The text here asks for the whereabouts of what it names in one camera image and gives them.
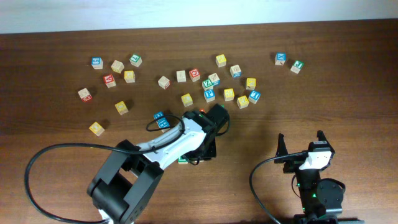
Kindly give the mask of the green R block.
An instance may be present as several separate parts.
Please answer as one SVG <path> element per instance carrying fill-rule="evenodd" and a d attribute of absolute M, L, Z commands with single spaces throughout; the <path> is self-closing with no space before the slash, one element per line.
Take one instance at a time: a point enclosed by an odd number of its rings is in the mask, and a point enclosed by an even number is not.
<path fill-rule="evenodd" d="M 185 159 L 183 159 L 182 157 L 179 157 L 179 158 L 177 159 L 177 162 L 178 162 L 179 164 L 187 164 L 187 163 L 188 163 L 188 161 L 185 160 Z"/>

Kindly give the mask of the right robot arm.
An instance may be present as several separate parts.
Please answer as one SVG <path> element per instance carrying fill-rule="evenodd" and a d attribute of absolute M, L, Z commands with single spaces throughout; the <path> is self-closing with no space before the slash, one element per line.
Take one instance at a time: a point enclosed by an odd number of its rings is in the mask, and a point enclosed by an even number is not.
<path fill-rule="evenodd" d="M 364 223 L 357 218 L 339 219 L 346 190 L 345 184 L 320 177 L 320 172 L 331 165 L 335 150 L 323 131 L 317 131 L 317 140 L 297 155 L 289 154 L 284 135 L 279 134 L 276 163 L 283 164 L 283 173 L 293 174 L 297 180 L 303 214 L 295 215 L 294 223 Z"/>

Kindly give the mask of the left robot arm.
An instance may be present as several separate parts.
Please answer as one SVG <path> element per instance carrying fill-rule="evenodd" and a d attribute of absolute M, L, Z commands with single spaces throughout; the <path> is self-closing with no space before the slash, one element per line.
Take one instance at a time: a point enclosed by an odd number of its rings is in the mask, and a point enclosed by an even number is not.
<path fill-rule="evenodd" d="M 208 112 L 184 113 L 163 135 L 138 145 L 118 144 L 88 186 L 87 193 L 105 223 L 133 223 L 145 209 L 166 167 L 183 157 L 197 164 L 216 157 L 215 138 L 228 122 L 228 111 L 215 104 Z"/>

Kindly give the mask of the yellow S block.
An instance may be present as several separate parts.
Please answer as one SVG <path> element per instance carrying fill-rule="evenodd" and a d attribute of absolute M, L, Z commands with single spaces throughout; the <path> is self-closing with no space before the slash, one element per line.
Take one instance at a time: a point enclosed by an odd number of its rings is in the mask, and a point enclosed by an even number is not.
<path fill-rule="evenodd" d="M 224 89 L 223 92 L 225 101 L 233 101 L 234 100 L 234 90 L 232 88 Z"/>
<path fill-rule="evenodd" d="M 243 95 L 243 96 L 238 97 L 237 98 L 237 105 L 238 105 L 239 109 L 243 109 L 243 108 L 248 107 L 249 100 L 248 100 L 247 96 Z"/>

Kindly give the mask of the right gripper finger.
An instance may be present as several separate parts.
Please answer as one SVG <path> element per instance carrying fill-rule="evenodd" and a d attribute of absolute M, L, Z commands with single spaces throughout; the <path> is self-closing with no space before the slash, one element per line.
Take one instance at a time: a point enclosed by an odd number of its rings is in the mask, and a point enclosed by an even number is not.
<path fill-rule="evenodd" d="M 327 138 L 322 130 L 317 131 L 317 138 L 318 138 L 317 141 L 318 144 L 328 144 Z"/>
<path fill-rule="evenodd" d="M 282 133 L 279 133 L 278 135 L 278 141 L 277 141 L 277 151 L 275 156 L 276 157 L 283 157 L 287 156 L 289 153 L 287 151 L 285 141 L 284 141 L 284 135 Z"/>

